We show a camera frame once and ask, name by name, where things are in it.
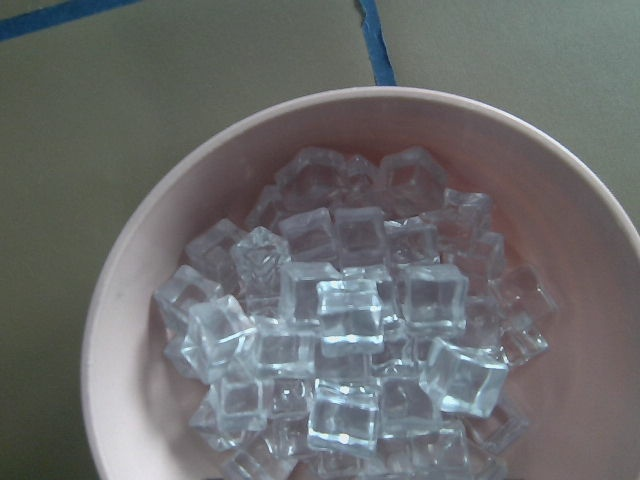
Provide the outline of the clear ice cube centre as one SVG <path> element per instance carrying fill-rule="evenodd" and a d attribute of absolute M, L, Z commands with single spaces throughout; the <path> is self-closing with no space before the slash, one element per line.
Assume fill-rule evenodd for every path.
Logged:
<path fill-rule="evenodd" d="M 321 350 L 326 357 L 384 349 L 382 301 L 373 280 L 321 281 L 316 290 Z"/>

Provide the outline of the clear ice cube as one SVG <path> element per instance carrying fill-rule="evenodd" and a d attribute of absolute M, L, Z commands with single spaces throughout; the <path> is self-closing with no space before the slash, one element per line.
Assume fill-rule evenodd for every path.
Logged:
<path fill-rule="evenodd" d="M 443 412 L 487 418 L 498 403 L 509 367 L 479 349 L 436 337 L 419 386 Z"/>
<path fill-rule="evenodd" d="M 326 357 L 384 349 L 382 301 L 373 280 L 321 281 L 316 290 L 321 350 Z"/>
<path fill-rule="evenodd" d="M 256 331 L 232 295 L 192 305 L 181 353 L 204 384 L 212 384 Z"/>
<path fill-rule="evenodd" d="M 373 384 L 317 379 L 308 419 L 308 444 L 369 458 L 379 432 L 380 388 Z"/>
<path fill-rule="evenodd" d="M 469 280 L 453 264 L 410 265 L 402 273 L 402 312 L 418 335 L 455 338 L 466 328 Z"/>

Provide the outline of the clear ice cube upper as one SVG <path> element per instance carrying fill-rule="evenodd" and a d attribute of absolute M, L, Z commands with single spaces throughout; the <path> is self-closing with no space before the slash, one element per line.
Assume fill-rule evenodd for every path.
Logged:
<path fill-rule="evenodd" d="M 466 328 L 469 280 L 453 264 L 410 265 L 402 273 L 402 312 L 418 335 L 455 338 Z"/>

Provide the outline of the clear ice cube left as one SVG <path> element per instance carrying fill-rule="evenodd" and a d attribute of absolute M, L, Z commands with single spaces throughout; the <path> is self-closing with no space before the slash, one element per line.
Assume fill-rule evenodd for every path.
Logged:
<path fill-rule="evenodd" d="M 192 305 L 181 353 L 204 384 L 212 384 L 256 331 L 232 295 Z"/>

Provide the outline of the clear ice cube bottom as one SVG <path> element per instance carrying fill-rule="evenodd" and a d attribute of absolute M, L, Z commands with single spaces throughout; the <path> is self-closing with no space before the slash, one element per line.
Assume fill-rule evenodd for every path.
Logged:
<path fill-rule="evenodd" d="M 308 419 L 308 444 L 369 458 L 379 432 L 380 388 L 373 384 L 317 379 Z"/>

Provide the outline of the clear ice cube right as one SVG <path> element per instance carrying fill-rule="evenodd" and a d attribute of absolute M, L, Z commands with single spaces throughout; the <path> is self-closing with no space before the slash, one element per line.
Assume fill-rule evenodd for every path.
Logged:
<path fill-rule="evenodd" d="M 436 337 L 419 386 L 443 412 L 487 418 L 498 403 L 509 367 L 479 349 Z"/>

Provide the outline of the pink bowl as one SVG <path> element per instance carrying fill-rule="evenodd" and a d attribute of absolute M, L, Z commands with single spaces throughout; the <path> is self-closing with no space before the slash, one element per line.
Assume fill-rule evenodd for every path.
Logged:
<path fill-rule="evenodd" d="M 263 110 L 178 163 L 138 207 L 102 270 L 87 318 L 82 399 L 103 479 L 208 479 L 219 457 L 188 429 L 203 395 L 162 357 L 153 289 L 185 243 L 243 218 L 300 148 L 377 160 L 429 149 L 453 185 L 493 197 L 514 260 L 556 298 L 547 353 L 509 389 L 531 426 L 509 452 L 520 479 L 639 475 L 639 236 L 606 186 L 526 122 L 452 94 L 405 87 L 324 92 Z"/>

